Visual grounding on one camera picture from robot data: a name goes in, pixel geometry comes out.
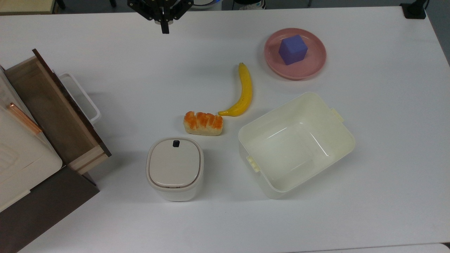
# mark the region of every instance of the white canister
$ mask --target white canister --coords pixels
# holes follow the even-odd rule
[[[147,179],[163,198],[192,199],[203,184],[203,151],[192,139],[169,137],[158,140],[147,157]]]

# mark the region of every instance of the canister lid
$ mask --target canister lid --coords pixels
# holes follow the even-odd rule
[[[161,187],[192,184],[200,172],[200,151],[189,140],[168,139],[154,146],[148,163],[151,181]]]

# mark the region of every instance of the pink plate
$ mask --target pink plate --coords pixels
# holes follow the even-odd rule
[[[300,35],[308,51],[302,61],[286,65],[278,53],[281,40]],[[264,57],[269,67],[282,77],[301,80],[317,74],[325,65],[327,51],[314,34],[299,28],[285,28],[272,34],[264,45]]]

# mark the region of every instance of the floor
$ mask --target floor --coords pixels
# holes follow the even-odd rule
[[[398,6],[400,3],[412,3],[414,0],[313,0],[311,8]],[[59,14],[74,13],[110,13],[133,12],[126,0],[117,0],[117,7],[111,7],[108,0],[64,0],[65,10]],[[267,9],[307,8],[308,0],[266,0]],[[233,0],[223,0],[222,10],[231,10]],[[441,47],[450,63],[450,1],[430,0],[427,14],[434,27]]]

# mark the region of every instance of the copper handle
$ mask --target copper handle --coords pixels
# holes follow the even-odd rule
[[[39,126],[34,123],[34,121],[32,121],[30,119],[30,117],[28,117],[19,107],[17,107],[17,105],[15,105],[14,103],[11,103],[8,106],[8,111],[11,112],[12,115],[14,115],[20,122],[22,122],[23,124],[25,124],[26,127],[28,127],[28,129],[30,129],[35,135],[37,135],[38,133],[42,132],[42,129],[39,128]]]

